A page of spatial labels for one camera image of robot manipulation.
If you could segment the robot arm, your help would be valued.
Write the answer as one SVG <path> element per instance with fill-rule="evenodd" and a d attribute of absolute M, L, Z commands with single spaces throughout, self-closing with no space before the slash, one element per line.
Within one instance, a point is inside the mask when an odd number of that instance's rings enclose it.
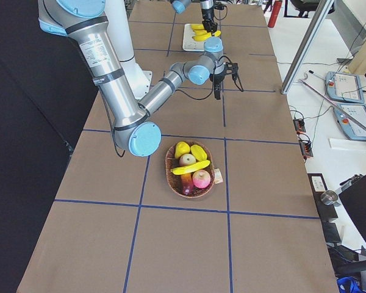
<path fill-rule="evenodd" d="M 178 14 L 183 13 L 187 10 L 189 5 L 192 3 L 191 0 L 174 0 L 170 1 L 172 8 Z M 217 31 L 217 23 L 214 21 L 214 2 L 211 0 L 200 0 L 202 25 L 206 32 L 215 35 Z"/>
<path fill-rule="evenodd" d="M 104 98 L 114 145 L 135 156 L 149 156 L 159 147 L 161 131 L 149 117 L 183 82 L 212 81 L 217 95 L 226 75 L 212 1 L 201 1 L 203 26 L 210 34 L 204 52 L 196 60 L 173 64 L 152 88 L 135 61 L 123 1 L 39 1 L 38 12 L 43 31 L 77 42 Z"/>

